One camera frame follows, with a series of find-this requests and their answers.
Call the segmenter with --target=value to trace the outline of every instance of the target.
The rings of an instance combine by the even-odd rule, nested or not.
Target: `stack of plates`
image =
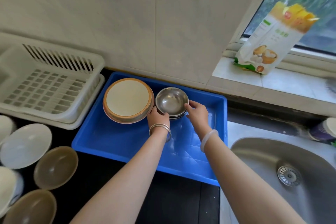
[[[143,81],[125,78],[114,82],[105,92],[103,109],[113,121],[132,124],[144,119],[154,106],[154,93]]]

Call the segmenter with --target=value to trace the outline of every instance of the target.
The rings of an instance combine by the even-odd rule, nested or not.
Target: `window frame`
[[[263,1],[264,0],[251,1],[249,8],[235,31],[229,45],[223,52],[223,56],[233,58],[235,53],[246,42],[248,38],[243,36],[244,31]],[[318,52],[294,46],[277,67],[319,77],[336,77],[336,55],[325,54],[323,51]]]

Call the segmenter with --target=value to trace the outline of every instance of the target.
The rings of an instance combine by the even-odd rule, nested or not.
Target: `white bowl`
[[[6,167],[19,169],[38,161],[51,145],[51,131],[43,124],[29,124],[12,133],[0,150],[0,161]]]
[[[23,192],[22,176],[7,167],[0,167],[0,218]]]
[[[10,136],[16,130],[16,125],[11,118],[0,115],[0,146],[4,142],[5,138]]]

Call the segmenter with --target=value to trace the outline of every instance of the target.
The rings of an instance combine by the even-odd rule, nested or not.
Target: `stainless steel bowl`
[[[178,118],[186,112],[184,104],[189,103],[187,94],[178,88],[161,90],[155,98],[155,106],[161,113],[168,112],[170,118]]]

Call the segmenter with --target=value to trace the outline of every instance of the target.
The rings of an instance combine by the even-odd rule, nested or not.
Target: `bracelet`
[[[203,140],[202,140],[202,142],[201,142],[201,151],[202,151],[202,152],[204,152],[204,146],[205,146],[205,144],[207,143],[208,139],[210,138],[210,136],[211,136],[212,134],[216,134],[216,135],[218,135],[218,131],[217,131],[216,129],[212,129],[210,132],[208,132],[208,133],[204,136],[204,138],[203,138]]]
[[[162,127],[162,128],[165,128],[166,130],[168,130],[168,136],[167,136],[167,139],[166,139],[166,143],[169,142],[170,138],[171,138],[171,131],[170,131],[170,128],[166,124],[157,123],[157,124],[152,125],[149,129],[149,136],[151,136],[152,128],[155,128],[155,127]]]

